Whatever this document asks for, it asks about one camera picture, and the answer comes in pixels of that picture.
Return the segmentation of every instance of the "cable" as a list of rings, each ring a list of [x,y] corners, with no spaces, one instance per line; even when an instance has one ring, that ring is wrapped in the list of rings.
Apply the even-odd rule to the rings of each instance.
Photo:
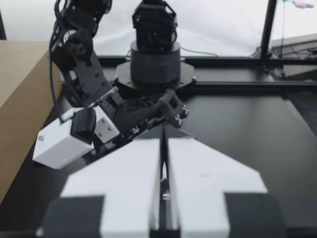
[[[56,3],[55,3],[55,14],[59,14],[59,10],[57,11],[57,8],[59,9],[59,0],[56,0]],[[61,112],[60,112],[60,109],[59,109],[59,106],[58,106],[58,103],[57,103],[57,99],[56,99],[56,96],[55,96],[55,88],[54,88],[54,82],[53,82],[53,59],[52,59],[52,49],[53,49],[53,45],[54,45],[54,37],[55,37],[55,33],[58,29],[58,20],[57,20],[57,23],[55,23],[54,25],[54,29],[53,29],[53,33],[52,33],[52,36],[51,36],[51,39],[50,39],[50,44],[49,44],[49,58],[50,58],[50,88],[51,88],[51,95],[52,95],[52,100],[53,100],[53,104],[54,104],[54,107],[56,108],[57,110],[57,117],[60,121],[61,124],[64,123],[64,120],[62,119],[62,116],[61,116]]]
[[[193,50],[186,49],[186,48],[184,48],[184,47],[181,47],[181,49],[184,50],[184,51],[192,52],[192,53],[205,54],[205,55],[211,55],[211,56],[219,57],[219,55],[214,54],[214,53],[201,52],[201,51],[193,51]]]
[[[284,31],[285,31],[285,0],[283,0],[283,29],[282,29],[282,42],[281,42],[281,51],[279,57],[283,56],[283,47],[284,47]]]

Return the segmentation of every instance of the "white wall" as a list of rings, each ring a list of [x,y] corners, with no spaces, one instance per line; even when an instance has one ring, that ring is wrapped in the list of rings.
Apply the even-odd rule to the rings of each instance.
[[[141,0],[113,0],[95,38],[99,55],[125,55],[135,39],[132,13]],[[9,40],[48,41],[54,0],[0,0]],[[183,47],[222,56],[249,56],[260,45],[267,0],[168,0],[178,13]]]

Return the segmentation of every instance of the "black tabletop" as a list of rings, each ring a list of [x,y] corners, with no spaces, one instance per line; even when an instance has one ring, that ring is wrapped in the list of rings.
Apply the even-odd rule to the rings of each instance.
[[[108,78],[114,69],[105,70]],[[272,80],[258,70],[198,69],[199,80]],[[305,121],[280,96],[195,96],[183,130],[202,143],[258,170],[282,206],[288,227],[317,226],[317,140]],[[32,151],[0,206],[0,230],[41,225],[49,202],[81,160],[61,170],[35,168]]]

